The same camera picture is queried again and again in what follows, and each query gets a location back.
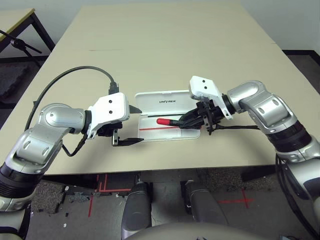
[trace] red line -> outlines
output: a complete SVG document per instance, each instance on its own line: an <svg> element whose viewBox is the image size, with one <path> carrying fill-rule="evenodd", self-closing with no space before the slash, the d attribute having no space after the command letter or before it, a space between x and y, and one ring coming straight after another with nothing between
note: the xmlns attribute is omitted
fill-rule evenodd
<svg viewBox="0 0 320 240"><path fill-rule="evenodd" d="M158 130L158 129L178 129L178 126L166 126L166 127L151 127L151 128L140 128L140 131L145 130Z"/></svg>
<svg viewBox="0 0 320 240"><path fill-rule="evenodd" d="M107 186L107 178L108 178L108 175L105 173L104 174L104 190L106 190L106 186Z"/></svg>
<svg viewBox="0 0 320 240"><path fill-rule="evenodd" d="M99 182L99 174L96 175L96 182Z"/></svg>
<svg viewBox="0 0 320 240"><path fill-rule="evenodd" d="M91 210L92 210L93 201L94 201L94 196L91 195L91 197L90 197L90 206L89 206L88 218L90 218L90 216L91 216Z"/></svg>
<svg viewBox="0 0 320 240"><path fill-rule="evenodd" d="M239 203L250 203L253 202L253 198L246 198L246 199L236 199L236 200L221 200L217 201L219 204L239 204Z"/></svg>
<svg viewBox="0 0 320 240"><path fill-rule="evenodd" d="M131 188L122 188L122 189L105 189L100 190L101 193L113 193L113 192L130 192Z"/></svg>
<svg viewBox="0 0 320 240"><path fill-rule="evenodd" d="M241 192L242 192L242 195L243 195L243 198L244 198L244 205L245 205L245 208L248 209L249 208L249 204L247 202L247 198L246 198L246 193L245 193L245 189L241 189Z"/></svg>

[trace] white wall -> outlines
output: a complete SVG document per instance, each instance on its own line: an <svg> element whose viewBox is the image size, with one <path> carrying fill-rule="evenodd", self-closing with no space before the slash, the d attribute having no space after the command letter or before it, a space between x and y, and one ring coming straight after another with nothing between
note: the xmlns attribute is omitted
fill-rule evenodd
<svg viewBox="0 0 320 240"><path fill-rule="evenodd" d="M317 50L320 53L320 0L240 1L280 48ZM57 42L82 5L135 2L170 2L170 0L4 0L0 10L35 8L40 21L53 41ZM42 50L44 55L49 54L49 50L31 26L19 37ZM23 53L11 46L0 53L0 58L19 56L23 56Z"/></svg>

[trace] red tape mark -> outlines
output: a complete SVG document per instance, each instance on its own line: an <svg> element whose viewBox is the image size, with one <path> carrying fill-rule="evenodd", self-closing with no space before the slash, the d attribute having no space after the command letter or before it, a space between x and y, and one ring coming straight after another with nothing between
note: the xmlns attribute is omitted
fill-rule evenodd
<svg viewBox="0 0 320 240"><path fill-rule="evenodd" d="M217 201L219 204L240 204L240 203L250 203L253 202L253 198L246 198L246 199L236 199L236 200L221 200Z"/></svg>
<svg viewBox="0 0 320 240"><path fill-rule="evenodd" d="M99 193L114 193L114 192L130 192L131 188L120 188L120 189L107 189L108 174L104 174L104 183L102 188L102 182L99 183Z"/></svg>
<svg viewBox="0 0 320 240"><path fill-rule="evenodd" d="M145 130L159 130L159 129L178 129L178 126L165 126L165 127L151 127L151 128L140 128L140 131Z"/></svg>
<svg viewBox="0 0 320 240"><path fill-rule="evenodd" d="M242 192L242 195L243 195L243 198L244 198L244 205L245 205L245 208L246 208L246 209L248 209L248 208L249 208L249 204L248 204L248 202L247 202L245 189L244 189L244 188L242 188L242 189L241 189L241 192Z"/></svg>
<svg viewBox="0 0 320 240"><path fill-rule="evenodd" d="M121 189L106 189L100 190L100 193L114 193L114 192L130 192L131 188L121 188Z"/></svg>
<svg viewBox="0 0 320 240"><path fill-rule="evenodd" d="M92 210L93 202L94 202L94 196L91 195L91 197L90 197L90 206L89 206L88 218L90 218L90 216L91 216L91 210Z"/></svg>

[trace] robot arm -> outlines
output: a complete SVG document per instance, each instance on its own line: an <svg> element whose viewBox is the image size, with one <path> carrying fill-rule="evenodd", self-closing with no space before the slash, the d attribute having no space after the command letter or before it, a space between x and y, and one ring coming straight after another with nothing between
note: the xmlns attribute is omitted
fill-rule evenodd
<svg viewBox="0 0 320 240"><path fill-rule="evenodd" d="M204 125L209 134L217 129L261 130L274 145L277 156L285 162L283 171L295 193L302 199L313 200L320 223L320 144L287 104L268 92L260 81L246 82L223 95L212 80L193 76L189 89L191 98L199 100L197 108L176 121L176 126L199 129ZM248 112L257 126L224 127L218 124L223 118L232 119L236 112Z"/></svg>
<svg viewBox="0 0 320 240"><path fill-rule="evenodd" d="M19 137L0 168L0 233L25 237L35 188L62 148L66 134L83 133L82 145L96 135L112 137L122 128L122 121L129 119L130 109L121 92L99 98L88 110L62 103L41 109L35 126ZM127 143L117 137L113 145L128 146L142 140L130 138Z"/></svg>

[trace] open case lid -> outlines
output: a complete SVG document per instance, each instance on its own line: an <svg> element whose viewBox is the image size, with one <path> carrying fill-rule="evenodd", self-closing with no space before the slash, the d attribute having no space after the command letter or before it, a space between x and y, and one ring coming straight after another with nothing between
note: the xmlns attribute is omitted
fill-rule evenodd
<svg viewBox="0 0 320 240"><path fill-rule="evenodd" d="M142 115L185 114L197 107L189 90L139 92L135 102Z"/></svg>

